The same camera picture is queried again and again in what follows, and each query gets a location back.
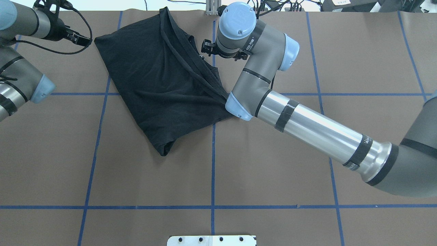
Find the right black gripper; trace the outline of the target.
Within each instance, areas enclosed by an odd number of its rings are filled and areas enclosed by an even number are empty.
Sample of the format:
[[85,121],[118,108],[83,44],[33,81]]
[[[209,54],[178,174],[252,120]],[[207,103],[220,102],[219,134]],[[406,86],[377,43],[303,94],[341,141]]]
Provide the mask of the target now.
[[219,55],[222,58],[233,58],[234,61],[237,61],[239,59],[247,60],[249,56],[239,49],[225,51],[221,49],[216,43],[207,39],[203,40],[203,43],[201,45],[201,52],[207,54],[209,57],[211,57],[212,55]]

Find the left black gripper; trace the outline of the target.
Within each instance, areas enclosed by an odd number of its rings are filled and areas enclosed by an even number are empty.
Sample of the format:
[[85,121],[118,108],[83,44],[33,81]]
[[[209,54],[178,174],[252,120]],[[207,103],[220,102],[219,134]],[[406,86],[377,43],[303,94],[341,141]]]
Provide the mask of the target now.
[[59,18],[56,14],[48,14],[48,18],[50,21],[50,30],[48,33],[48,40],[50,41],[60,41],[62,39],[70,40],[73,44],[83,46],[83,47],[89,47],[89,45],[92,43],[93,40],[93,33],[92,30],[89,33],[90,37],[85,37],[81,35],[80,33],[73,31],[73,30],[67,30],[65,27],[64,21]]

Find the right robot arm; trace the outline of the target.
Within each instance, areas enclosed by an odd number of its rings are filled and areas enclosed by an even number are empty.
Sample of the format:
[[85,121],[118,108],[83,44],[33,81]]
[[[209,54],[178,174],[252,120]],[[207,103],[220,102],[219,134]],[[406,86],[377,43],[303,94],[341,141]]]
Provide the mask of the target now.
[[225,103],[229,113],[245,121],[256,117],[306,142],[376,189],[407,197],[436,196],[436,93],[399,145],[374,141],[270,88],[276,72],[295,61],[297,41],[257,19],[245,2],[222,7],[219,15],[216,41],[205,40],[201,51],[247,61]]

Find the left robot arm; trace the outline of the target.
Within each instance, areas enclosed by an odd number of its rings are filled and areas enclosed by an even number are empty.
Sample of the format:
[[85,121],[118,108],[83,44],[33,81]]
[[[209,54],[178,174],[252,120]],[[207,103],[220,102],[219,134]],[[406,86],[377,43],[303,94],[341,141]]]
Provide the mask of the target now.
[[56,89],[55,84],[18,51],[19,44],[29,44],[56,54],[73,55],[43,47],[18,37],[30,37],[46,41],[68,40],[81,46],[79,52],[93,41],[92,29],[87,21],[89,36],[73,30],[60,17],[61,9],[83,15],[67,0],[36,0],[32,7],[12,0],[1,1],[1,85],[0,119],[14,115],[20,107],[31,101],[38,104]]

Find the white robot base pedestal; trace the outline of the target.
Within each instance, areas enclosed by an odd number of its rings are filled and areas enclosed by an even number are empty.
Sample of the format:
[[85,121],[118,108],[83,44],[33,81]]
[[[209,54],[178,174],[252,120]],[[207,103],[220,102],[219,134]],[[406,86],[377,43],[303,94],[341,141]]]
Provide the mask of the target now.
[[167,240],[167,246],[256,246],[254,235],[178,235]]

